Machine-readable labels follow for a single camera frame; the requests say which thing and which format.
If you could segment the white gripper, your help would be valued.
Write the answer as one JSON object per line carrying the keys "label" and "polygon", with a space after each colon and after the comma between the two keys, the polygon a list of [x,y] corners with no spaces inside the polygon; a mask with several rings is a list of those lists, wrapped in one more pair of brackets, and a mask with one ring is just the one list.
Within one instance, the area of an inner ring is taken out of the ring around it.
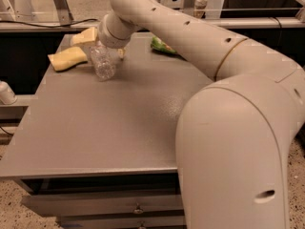
{"label": "white gripper", "polygon": [[124,47],[130,42],[132,35],[139,30],[138,26],[121,19],[115,12],[110,12],[104,16],[98,28],[90,27],[75,34],[71,38],[71,45],[93,44],[98,34],[100,42],[108,48],[118,49],[118,56],[123,60],[126,54]]}

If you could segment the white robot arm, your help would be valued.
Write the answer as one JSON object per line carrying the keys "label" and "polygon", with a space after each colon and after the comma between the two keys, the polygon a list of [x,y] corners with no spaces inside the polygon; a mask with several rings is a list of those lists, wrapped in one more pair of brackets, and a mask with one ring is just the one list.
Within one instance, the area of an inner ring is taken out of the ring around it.
{"label": "white robot arm", "polygon": [[303,69],[253,39],[158,0],[110,0],[71,40],[120,49],[144,28],[212,80],[185,105],[176,163],[188,229],[290,229],[289,147],[305,122]]}

